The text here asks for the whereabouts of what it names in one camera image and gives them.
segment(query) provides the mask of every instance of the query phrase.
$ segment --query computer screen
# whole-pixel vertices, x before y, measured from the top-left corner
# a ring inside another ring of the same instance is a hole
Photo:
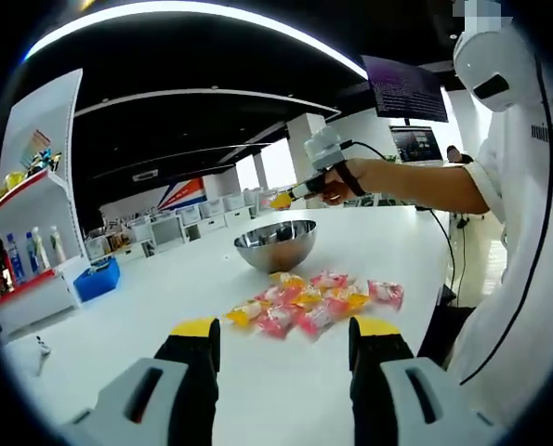
[[[435,74],[394,60],[370,56],[362,60],[375,93],[377,116],[448,122]]]
[[[391,126],[389,129],[403,163],[443,159],[431,127]]]

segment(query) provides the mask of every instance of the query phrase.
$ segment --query red shelf edge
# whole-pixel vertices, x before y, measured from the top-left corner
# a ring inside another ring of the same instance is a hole
[[[26,178],[24,181],[22,181],[22,182],[21,182],[18,186],[16,186],[14,189],[8,191],[8,192],[6,193],[6,195],[4,195],[4,196],[0,199],[0,209],[1,209],[1,207],[2,207],[4,204],[6,204],[9,200],[11,200],[12,197],[15,197],[15,196],[18,195],[20,192],[22,192],[23,190],[25,190],[26,188],[28,188],[29,186],[31,186],[33,183],[35,183],[35,182],[38,181],[39,179],[45,177],[47,171],[48,171],[48,169],[43,169],[43,170],[41,170],[40,172],[34,174],[33,176]]]
[[[26,283],[17,286],[14,291],[2,295],[0,297],[0,305],[5,304],[10,300],[14,300],[16,297],[22,295],[23,293],[26,293],[33,288],[36,288],[37,286],[41,285],[43,282],[48,281],[52,277],[55,277],[55,270],[53,269],[48,269],[47,271],[40,273],[38,276],[33,277]]]

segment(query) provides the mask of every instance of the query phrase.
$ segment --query black cable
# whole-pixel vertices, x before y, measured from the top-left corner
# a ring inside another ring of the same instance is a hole
[[[466,274],[466,227],[462,227],[462,259],[464,265],[462,265],[462,276],[460,277],[460,284],[458,285],[458,293],[455,295],[456,305],[460,306],[460,291],[462,291],[462,281],[464,280],[464,274]]]
[[[381,157],[382,160],[387,161],[386,157],[384,155],[382,155],[380,151],[378,151],[377,149],[374,149],[369,144],[365,144],[364,142],[346,141],[341,145],[341,147],[343,149],[346,149],[346,148],[348,148],[350,146],[353,146],[353,145],[366,147],[370,151],[374,151],[375,153],[377,153]],[[433,210],[429,209],[429,212],[435,218],[435,220],[437,221],[437,224],[440,225],[441,231],[443,232],[443,235],[445,236],[445,240],[447,241],[447,245],[450,248],[450,255],[452,256],[452,284],[450,286],[450,289],[453,291],[454,290],[454,280],[455,280],[455,258],[454,258],[454,250],[452,249],[452,242],[450,242],[450,236],[447,235],[447,231],[445,230],[445,228],[443,227],[443,225],[441,224],[440,220],[437,218],[437,216],[435,215]]]
[[[503,342],[506,340],[507,334],[509,333],[509,330],[511,330],[511,327],[513,326],[514,322],[520,315],[521,309],[524,306],[524,302],[526,301],[526,298],[528,297],[528,292],[530,291],[530,286],[533,281],[534,273],[536,272],[536,266],[538,265],[538,260],[540,259],[540,255],[543,252],[543,247],[545,246],[545,239],[546,239],[546,232],[548,231],[548,223],[551,216],[551,208],[553,206],[553,119],[551,117],[551,110],[548,106],[548,98],[546,96],[546,87],[545,87],[545,81],[543,79],[543,69],[540,65],[540,61],[536,59],[536,77],[538,79],[538,86],[540,87],[540,94],[543,97],[543,107],[545,109],[545,116],[546,116],[546,129],[548,133],[548,148],[549,148],[549,157],[548,157],[548,186],[546,189],[546,205],[545,205],[545,216],[543,218],[543,226],[540,231],[540,238],[538,240],[538,246],[536,247],[536,252],[534,253],[534,259],[533,263],[530,266],[530,272],[528,273],[528,279],[526,280],[526,284],[524,285],[524,292],[522,293],[520,303],[518,304],[518,307],[516,308],[516,311],[512,315],[511,319],[509,320],[509,323],[507,324],[506,330],[501,334],[501,337],[499,338],[499,341],[497,344],[493,347],[493,350],[491,350],[491,353],[489,353],[489,356],[482,362],[482,364],[467,378],[465,378],[461,383],[460,386],[470,381],[472,378],[474,378],[479,372],[484,368],[487,363],[491,360],[491,358],[495,355],[497,350],[501,347]]]

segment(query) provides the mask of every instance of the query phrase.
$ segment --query white table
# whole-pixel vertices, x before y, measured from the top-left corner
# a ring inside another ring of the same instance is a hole
[[[448,215],[438,215],[447,229]],[[447,270],[448,246],[431,214],[412,206],[286,211],[122,266],[115,291],[40,332],[52,353],[39,377],[34,337],[8,344],[27,393],[55,424],[94,407],[98,391],[136,359],[152,357],[178,322],[220,316],[265,289],[268,277],[240,258],[233,239],[296,218],[317,221],[318,236],[294,272],[308,278],[332,269],[402,284],[399,313],[370,312],[397,324],[417,352]],[[279,341],[223,323],[220,354],[214,444],[352,444],[347,323],[315,343],[298,330]]]

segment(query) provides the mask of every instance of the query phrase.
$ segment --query blue box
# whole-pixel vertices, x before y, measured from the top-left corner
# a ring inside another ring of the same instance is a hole
[[[93,268],[99,270],[91,272],[92,269],[89,268],[73,281],[73,286],[75,286],[82,302],[114,290],[119,282],[119,265],[117,265],[115,257],[100,260],[100,262],[93,264]]]

